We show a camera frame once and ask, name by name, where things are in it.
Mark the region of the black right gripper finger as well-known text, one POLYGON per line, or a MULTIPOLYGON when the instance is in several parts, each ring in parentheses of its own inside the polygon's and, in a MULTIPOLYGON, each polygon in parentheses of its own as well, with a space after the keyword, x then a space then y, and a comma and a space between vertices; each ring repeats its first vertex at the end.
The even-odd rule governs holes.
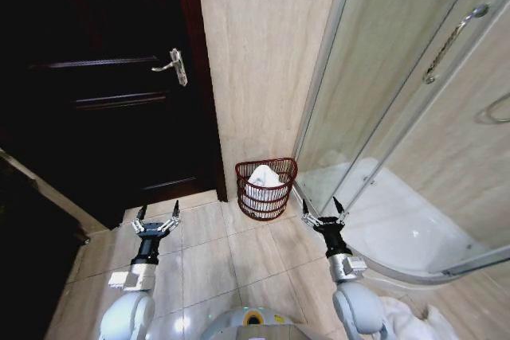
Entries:
POLYGON ((307 202, 304 198, 302 199, 302 217, 301 217, 301 219, 306 225, 308 225, 314 229, 320 226, 320 221, 315 216, 310 214, 307 202))
POLYGON ((336 197, 333 197, 332 199, 334 201, 336 211, 339 214, 338 220, 341 224, 343 224, 347 216, 347 212, 345 211, 345 208, 343 207, 342 203, 336 197))

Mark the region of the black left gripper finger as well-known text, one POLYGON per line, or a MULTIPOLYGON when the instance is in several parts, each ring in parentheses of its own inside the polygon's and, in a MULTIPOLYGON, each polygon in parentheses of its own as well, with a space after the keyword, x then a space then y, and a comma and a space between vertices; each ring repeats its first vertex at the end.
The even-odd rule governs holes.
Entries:
POLYGON ((179 200, 175 202, 175 206, 173 209, 173 212, 171 214, 171 217, 165 221, 163 224, 160 225, 160 232, 161 233, 170 233, 173 231, 176 227, 179 226, 180 223, 180 208, 179 208, 179 200))
POLYGON ((143 233, 146 231, 143 219, 147 212, 147 205, 142 206, 138 213, 135 216, 135 219, 131 222, 132 228, 135 230, 136 234, 143 233))

